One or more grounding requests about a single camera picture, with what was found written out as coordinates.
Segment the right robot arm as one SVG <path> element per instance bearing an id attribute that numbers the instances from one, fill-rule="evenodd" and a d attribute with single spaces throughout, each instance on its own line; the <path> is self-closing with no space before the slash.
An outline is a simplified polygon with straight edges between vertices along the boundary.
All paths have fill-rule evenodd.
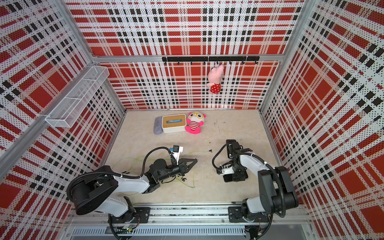
<path id="1" fill-rule="evenodd" d="M 244 199 L 240 207 L 229 207 L 231 223 L 268 222 L 274 214 L 283 218 L 287 210 L 299 206 L 287 168 L 270 165 L 236 140 L 227 140 L 212 164 L 226 183 L 245 181 L 248 171 L 258 177 L 259 196 Z"/>

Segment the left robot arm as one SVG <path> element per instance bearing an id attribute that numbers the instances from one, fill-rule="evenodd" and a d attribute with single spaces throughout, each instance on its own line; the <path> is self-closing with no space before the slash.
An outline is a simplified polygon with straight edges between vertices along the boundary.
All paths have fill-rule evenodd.
<path id="1" fill-rule="evenodd" d="M 181 158 L 183 148 L 180 146 L 164 149 L 171 158 L 171 164 L 167 164 L 164 159 L 157 159 L 148 171 L 142 166 L 142 172 L 138 176 L 116 173 L 105 165 L 75 177 L 69 183 L 66 193 L 75 206 L 76 214 L 81 216 L 91 212 L 106 213 L 110 224 L 134 221 L 146 223 L 148 219 L 145 215 L 150 208 L 139 213 L 124 193 L 150 194 L 165 180 L 185 176 L 198 162 L 197 159 Z"/>

